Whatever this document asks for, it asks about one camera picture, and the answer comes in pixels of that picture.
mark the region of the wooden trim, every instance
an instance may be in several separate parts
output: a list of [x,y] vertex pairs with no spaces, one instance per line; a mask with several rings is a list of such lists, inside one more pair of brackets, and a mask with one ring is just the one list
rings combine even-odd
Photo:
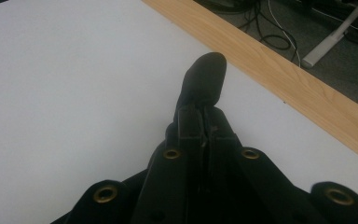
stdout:
[[144,0],[358,154],[358,104],[191,0]]

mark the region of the white tabletop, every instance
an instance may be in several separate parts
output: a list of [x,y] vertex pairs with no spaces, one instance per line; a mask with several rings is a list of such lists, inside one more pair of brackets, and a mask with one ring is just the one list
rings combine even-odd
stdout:
[[[0,4],[0,223],[49,223],[142,171],[209,51],[141,1]],[[230,64],[217,106],[298,187],[358,193],[358,155]]]

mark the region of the metal grommet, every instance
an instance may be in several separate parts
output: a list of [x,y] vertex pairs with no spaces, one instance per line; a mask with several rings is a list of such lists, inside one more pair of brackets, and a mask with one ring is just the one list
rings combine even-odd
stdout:
[[176,149],[168,149],[164,151],[164,158],[168,160],[174,160],[180,157],[180,151]]
[[334,203],[341,205],[351,205],[354,203],[352,196],[340,189],[326,189],[324,194]]
[[260,155],[257,152],[255,152],[249,148],[244,149],[241,154],[244,158],[250,159],[250,160],[255,160],[260,157]]
[[117,188],[114,185],[105,185],[98,188],[93,196],[96,203],[109,203],[117,197]]

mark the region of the black cable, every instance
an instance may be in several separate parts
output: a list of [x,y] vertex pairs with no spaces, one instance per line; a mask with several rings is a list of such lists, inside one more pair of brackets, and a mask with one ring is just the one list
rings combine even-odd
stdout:
[[[332,5],[326,5],[321,3],[315,3],[313,6],[314,9],[322,11],[329,16],[338,18],[344,21],[348,16],[353,12],[352,7],[337,7]],[[358,27],[358,18],[352,23],[354,26]]]
[[[253,21],[255,21],[256,30],[257,30],[258,35],[260,36],[260,39],[259,39],[258,41],[259,41],[259,42],[264,42],[264,43],[266,43],[267,45],[269,45],[270,47],[275,48],[275,49],[279,49],[279,50],[289,50],[289,49],[292,47],[292,45],[291,45],[291,41],[292,41],[293,47],[294,47],[294,49],[295,49],[295,52],[294,52],[292,58],[290,59],[290,61],[292,62],[292,61],[295,59],[296,53],[297,53],[296,40],[293,38],[293,36],[292,36],[290,33],[288,33],[287,31],[285,31],[283,28],[281,28],[281,27],[280,27],[278,24],[276,24],[275,22],[273,22],[273,21],[271,21],[270,19],[268,19],[268,18],[261,12],[261,2],[260,2],[260,0],[257,0],[257,1],[255,2],[255,5],[254,5],[254,7],[253,7],[253,10],[254,10],[254,14],[255,14],[255,15],[254,15],[251,19],[250,19],[250,16],[249,16],[249,20],[248,20],[245,24],[239,26],[239,28],[246,26],[246,31],[247,31],[247,29],[249,28],[250,23],[252,23]],[[261,27],[260,27],[260,22],[259,22],[259,19],[258,19],[259,16],[263,17],[263,19],[265,19],[266,21],[268,21],[269,23],[271,23],[271,24],[272,24],[273,26],[275,26],[276,28],[280,29],[282,32],[285,32],[288,37],[286,37],[286,36],[281,36],[281,35],[263,35],[263,33],[262,33],[262,31],[261,31]],[[280,39],[280,40],[283,40],[286,45],[282,47],[282,46],[277,46],[277,45],[275,45],[275,44],[272,44],[272,43],[269,41],[270,38],[278,38],[278,39]]]
[[208,8],[216,14],[228,14],[235,15],[244,13],[250,8],[256,0],[232,0],[232,7],[228,7],[224,4],[220,4],[213,0],[194,0],[198,4]]
[[353,36],[351,36],[350,33],[345,32],[344,36],[347,40],[351,41],[353,44],[357,44],[358,45],[358,40],[354,39]]

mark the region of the white surface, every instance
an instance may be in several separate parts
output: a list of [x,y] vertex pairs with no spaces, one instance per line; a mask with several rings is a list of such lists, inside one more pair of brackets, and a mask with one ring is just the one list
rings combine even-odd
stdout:
[[[0,223],[49,223],[142,171],[209,51],[140,1],[0,4]],[[295,185],[358,192],[358,156],[231,65],[218,107]]]

